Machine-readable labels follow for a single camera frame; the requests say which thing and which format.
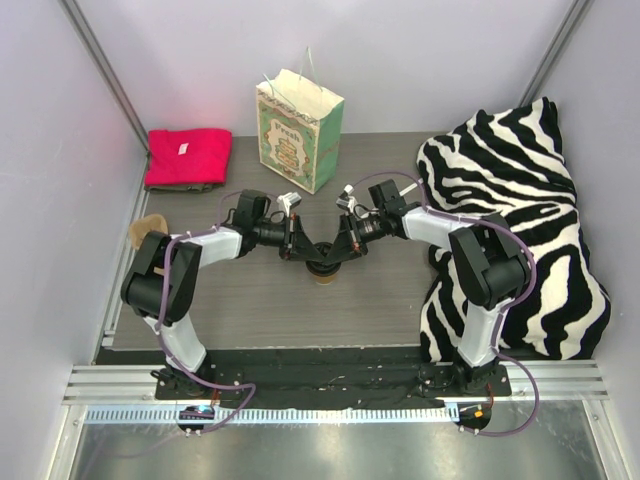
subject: gray tabletop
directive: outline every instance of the gray tabletop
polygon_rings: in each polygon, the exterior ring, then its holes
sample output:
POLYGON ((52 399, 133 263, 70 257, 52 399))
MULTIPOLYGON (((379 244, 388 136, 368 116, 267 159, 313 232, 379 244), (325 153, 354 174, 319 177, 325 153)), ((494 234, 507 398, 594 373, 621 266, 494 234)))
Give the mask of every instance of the gray tabletop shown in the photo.
MULTIPOLYGON (((416 152, 433 134, 385 133, 342 136, 336 176, 310 195, 260 165, 256 137, 234 139, 224 187, 206 194, 151 194, 146 213, 160 213, 171 233, 204 230, 216 222, 221 195, 253 188, 279 195, 297 190, 296 209, 314 242, 333 241, 341 211, 335 200, 347 183, 383 171, 415 173, 416 152)), ((366 186, 356 191, 371 205, 366 186)), ((398 188, 409 185, 397 177, 398 188)), ((408 200, 417 200, 414 190, 408 200)), ((224 207, 224 213, 235 199, 224 207)), ((244 258, 201 270, 191 307, 196 332, 207 348, 415 345, 419 317, 434 273, 425 245, 385 238, 369 254, 342 265, 336 280, 317 285, 304 263, 285 262, 277 250, 257 247, 244 258)), ((157 349, 157 340, 131 308, 122 308, 114 349, 157 349)))

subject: white panel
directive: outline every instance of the white panel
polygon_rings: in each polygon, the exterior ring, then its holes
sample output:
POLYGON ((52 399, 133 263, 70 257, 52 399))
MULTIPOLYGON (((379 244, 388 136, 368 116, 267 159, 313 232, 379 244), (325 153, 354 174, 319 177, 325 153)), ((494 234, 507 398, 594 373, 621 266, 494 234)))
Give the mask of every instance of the white panel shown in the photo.
POLYGON ((320 83, 346 99, 345 132, 442 130, 511 108, 570 3, 80 2, 147 128, 237 135, 256 134, 262 74, 297 71, 307 45, 320 83))
POLYGON ((0 17, 0 476, 32 479, 95 348, 144 157, 57 2, 0 17))
POLYGON ((594 273, 613 301, 596 359, 640 455, 640 3, 593 2, 543 89, 558 102, 594 273))

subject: brown object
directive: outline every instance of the brown object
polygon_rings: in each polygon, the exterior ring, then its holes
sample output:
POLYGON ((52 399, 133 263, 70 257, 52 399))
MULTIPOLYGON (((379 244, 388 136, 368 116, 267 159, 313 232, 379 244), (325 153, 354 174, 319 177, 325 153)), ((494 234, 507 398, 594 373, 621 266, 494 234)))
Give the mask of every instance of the brown object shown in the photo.
POLYGON ((316 275, 314 273, 311 274, 313 279, 318 285, 329 285, 336 278, 337 273, 333 273, 331 275, 327 275, 326 277, 316 275))
POLYGON ((144 218, 140 218, 129 225, 129 240, 134 250, 138 250, 147 233, 155 231, 169 233, 167 220, 158 213, 152 213, 144 218))
MULTIPOLYGON (((326 257, 331 250, 331 244, 329 242, 316 243, 315 247, 326 257)), ((318 285, 329 285, 336 278, 338 270, 340 270, 340 264, 324 265, 322 262, 305 262, 307 270, 311 273, 311 276, 318 285)))

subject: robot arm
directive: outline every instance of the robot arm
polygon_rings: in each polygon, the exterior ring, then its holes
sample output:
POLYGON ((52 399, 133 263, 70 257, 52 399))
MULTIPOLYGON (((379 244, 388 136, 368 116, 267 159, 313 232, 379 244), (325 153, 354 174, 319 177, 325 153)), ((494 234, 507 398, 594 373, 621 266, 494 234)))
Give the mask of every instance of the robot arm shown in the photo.
MULTIPOLYGON (((419 203, 407 205, 393 180, 369 188, 375 209, 363 216, 356 214, 357 201, 351 192, 347 186, 336 202, 348 213, 340 217, 340 230, 325 263, 366 255, 367 243, 387 235, 451 251, 460 286, 469 300, 465 330, 454 361, 456 377, 458 383, 469 388, 483 385, 497 365, 493 337, 498 322, 506 315, 504 307, 520 295, 531 278, 518 245, 492 228, 469 226, 451 216, 426 211, 419 203)), ((498 214, 483 220, 509 228, 498 214)))
MULTIPOLYGON (((297 193, 278 197, 283 219, 272 222, 267 217, 268 196, 255 190, 244 190, 228 222, 212 229, 211 233, 178 242, 171 254, 169 296, 160 331, 157 331, 157 323, 164 281, 161 268, 171 236, 150 232, 142 242, 123 282, 122 300, 131 305, 156 334, 162 334, 173 358, 199 378, 214 379, 210 358, 198 340, 188 313, 199 269, 242 257, 257 245, 277 247, 280 257, 285 260, 322 262, 324 257, 304 233, 300 217, 293 212, 300 201, 297 193)), ((165 370, 156 372, 155 376, 160 380, 183 376, 172 358, 167 357, 166 363, 165 370)))

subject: zebra print fabric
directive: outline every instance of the zebra print fabric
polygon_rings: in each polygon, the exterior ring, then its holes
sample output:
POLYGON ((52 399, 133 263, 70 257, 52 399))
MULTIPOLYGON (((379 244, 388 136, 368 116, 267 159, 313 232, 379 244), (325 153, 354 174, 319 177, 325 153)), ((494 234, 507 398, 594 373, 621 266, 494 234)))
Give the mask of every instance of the zebra print fabric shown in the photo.
MULTIPOLYGON (((434 207, 500 213, 536 259, 535 290, 509 311, 501 345, 530 345, 553 359, 590 358, 611 303, 589 272, 556 105, 543 98, 496 115, 480 110, 452 132, 427 140, 417 163, 434 207)), ((438 276, 422 308, 422 355, 425 361, 451 360, 467 301, 451 254, 431 246, 429 261, 438 276)))

